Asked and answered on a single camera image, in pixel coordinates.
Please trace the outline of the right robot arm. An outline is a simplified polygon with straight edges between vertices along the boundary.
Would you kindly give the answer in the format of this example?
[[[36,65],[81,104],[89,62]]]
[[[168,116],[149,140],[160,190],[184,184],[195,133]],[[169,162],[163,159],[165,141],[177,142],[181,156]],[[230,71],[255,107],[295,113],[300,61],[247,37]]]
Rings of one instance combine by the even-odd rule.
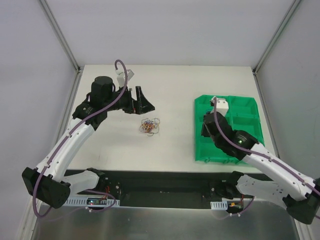
[[[203,117],[202,135],[237,160],[247,163],[268,180],[258,180],[233,171],[229,178],[215,186],[216,194],[233,199],[239,194],[267,200],[283,209],[295,220],[310,225],[320,208],[320,180],[309,177],[289,166],[243,130],[234,130],[219,112],[208,112]]]

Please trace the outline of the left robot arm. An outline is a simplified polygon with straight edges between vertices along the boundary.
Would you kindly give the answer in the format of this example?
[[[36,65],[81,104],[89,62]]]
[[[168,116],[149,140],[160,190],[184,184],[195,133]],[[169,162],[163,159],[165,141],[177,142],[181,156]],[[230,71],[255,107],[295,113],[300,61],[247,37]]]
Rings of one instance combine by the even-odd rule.
[[[22,179],[32,199],[40,200],[54,209],[60,208],[71,195],[82,191],[102,194],[107,186],[106,175],[95,169],[66,176],[71,161],[107,118],[108,112],[122,110],[126,114],[142,115],[155,110],[145,98],[142,88],[136,86],[136,98],[128,88],[133,72],[119,73],[119,88],[108,76],[98,76],[91,84],[85,100],[75,108],[65,133],[47,157],[35,168],[25,168]]]

